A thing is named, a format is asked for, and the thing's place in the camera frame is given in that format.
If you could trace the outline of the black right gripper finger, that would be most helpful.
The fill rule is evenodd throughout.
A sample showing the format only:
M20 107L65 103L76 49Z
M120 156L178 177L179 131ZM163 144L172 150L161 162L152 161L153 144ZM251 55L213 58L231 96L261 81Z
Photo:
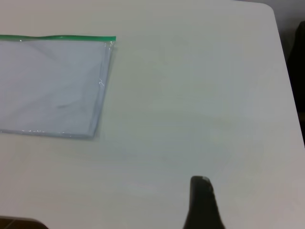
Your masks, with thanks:
M214 189L209 178L193 176L185 229L225 229L219 213Z

